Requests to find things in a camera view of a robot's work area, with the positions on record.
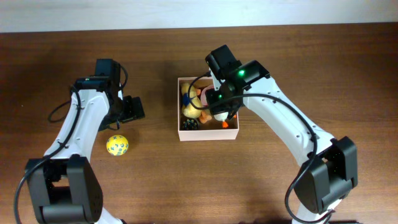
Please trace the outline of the yellow ball blue letters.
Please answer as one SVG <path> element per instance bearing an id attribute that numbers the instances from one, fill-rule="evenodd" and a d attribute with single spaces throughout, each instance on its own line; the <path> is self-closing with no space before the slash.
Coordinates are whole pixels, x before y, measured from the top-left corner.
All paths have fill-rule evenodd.
<path id="1" fill-rule="evenodd" d="M 106 150 L 113 156 L 121 156 L 127 152 L 129 142 L 127 138 L 122 135 L 111 136 L 106 141 Z"/>

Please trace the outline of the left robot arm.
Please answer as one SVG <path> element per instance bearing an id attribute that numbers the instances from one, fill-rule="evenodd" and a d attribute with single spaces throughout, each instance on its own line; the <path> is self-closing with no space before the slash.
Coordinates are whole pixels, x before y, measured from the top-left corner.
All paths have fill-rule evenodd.
<path id="1" fill-rule="evenodd" d="M 103 192 L 90 164 L 97 133 L 144 118 L 139 97 L 125 96 L 117 61 L 96 61 L 95 72 L 70 88 L 62 128 L 40 159 L 29 159 L 21 180 L 39 223 L 124 223 L 103 205 Z"/>

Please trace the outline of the black round cap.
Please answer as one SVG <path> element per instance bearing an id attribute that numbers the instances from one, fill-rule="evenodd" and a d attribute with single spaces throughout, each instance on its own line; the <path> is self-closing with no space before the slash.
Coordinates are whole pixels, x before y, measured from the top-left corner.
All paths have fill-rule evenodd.
<path id="1" fill-rule="evenodd" d="M 182 129 L 184 131 L 194 131 L 194 130 L 198 130 L 198 121 L 196 119 L 191 119 L 188 118 L 186 120 L 183 121 L 182 123 Z"/>

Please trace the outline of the yellow plush duck blue scarf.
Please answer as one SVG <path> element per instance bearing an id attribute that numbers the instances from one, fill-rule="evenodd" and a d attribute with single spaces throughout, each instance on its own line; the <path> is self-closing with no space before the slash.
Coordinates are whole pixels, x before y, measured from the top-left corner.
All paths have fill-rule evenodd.
<path id="1" fill-rule="evenodd" d="M 203 104 L 200 100 L 201 90 L 194 86 L 189 89 L 189 83 L 183 83 L 181 86 L 182 94 L 182 114 L 187 118 L 198 119 L 202 124 L 212 120 L 212 116 L 206 110 L 199 110 Z"/>

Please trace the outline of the white pink toy duck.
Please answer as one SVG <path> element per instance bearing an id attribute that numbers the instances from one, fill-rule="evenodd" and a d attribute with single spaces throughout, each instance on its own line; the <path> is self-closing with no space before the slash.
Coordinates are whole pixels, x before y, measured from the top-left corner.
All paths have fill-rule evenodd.
<path id="1" fill-rule="evenodd" d="M 237 129 L 237 115 L 235 114 L 231 119 L 228 118 L 228 113 L 220 113 L 213 116 L 214 119 L 221 123 L 223 129 Z"/>

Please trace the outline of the red grey toy truck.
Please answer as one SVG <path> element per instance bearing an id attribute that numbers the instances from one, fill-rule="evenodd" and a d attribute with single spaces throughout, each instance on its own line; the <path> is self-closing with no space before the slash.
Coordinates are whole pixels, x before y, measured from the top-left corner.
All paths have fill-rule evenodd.
<path id="1" fill-rule="evenodd" d="M 205 87 L 204 89 L 202 89 L 201 95 L 200 95 L 200 100 L 201 100 L 203 107 L 208 106 L 208 102 L 206 99 L 206 92 L 208 90 L 213 90 L 213 89 L 214 89 L 214 85 L 209 85 L 209 86 Z"/>

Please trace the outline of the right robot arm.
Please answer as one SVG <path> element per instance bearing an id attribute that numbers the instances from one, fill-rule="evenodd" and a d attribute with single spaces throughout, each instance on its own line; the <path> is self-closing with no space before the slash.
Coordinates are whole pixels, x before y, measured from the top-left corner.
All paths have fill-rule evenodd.
<path id="1" fill-rule="evenodd" d="M 206 95 L 211 114 L 231 119 L 245 107 L 258 115 L 288 147 L 300 167 L 285 194 L 300 201 L 292 223 L 328 223 L 335 208 L 358 184 L 357 147 L 336 139 L 305 116 L 258 61 L 241 63 L 227 45 L 205 58 L 215 86 Z"/>

